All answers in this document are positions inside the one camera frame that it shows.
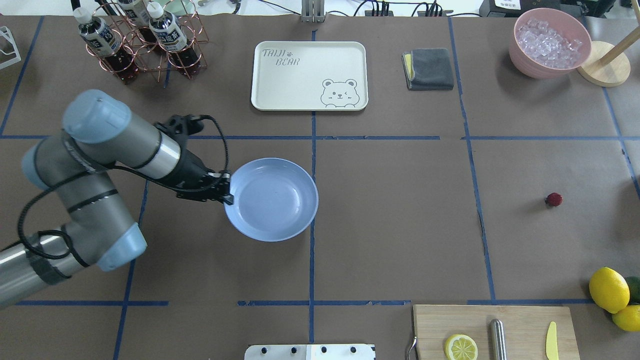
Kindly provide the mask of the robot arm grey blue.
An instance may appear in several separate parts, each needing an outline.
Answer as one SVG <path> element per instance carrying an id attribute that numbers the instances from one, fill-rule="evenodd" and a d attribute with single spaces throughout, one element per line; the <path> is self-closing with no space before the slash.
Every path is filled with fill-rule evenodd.
<path id="1" fill-rule="evenodd" d="M 211 170 L 187 148 L 209 115 L 173 115 L 154 124 L 99 89 L 78 95 L 62 130 L 22 158 L 25 177 L 41 189 L 21 210 L 18 240 L 1 251 L 1 308 L 98 266 L 109 272 L 142 255 L 146 239 L 108 175 L 121 170 L 174 191 L 179 199 L 233 205 L 227 167 Z M 55 193 L 70 221 L 25 233 L 29 210 Z"/>

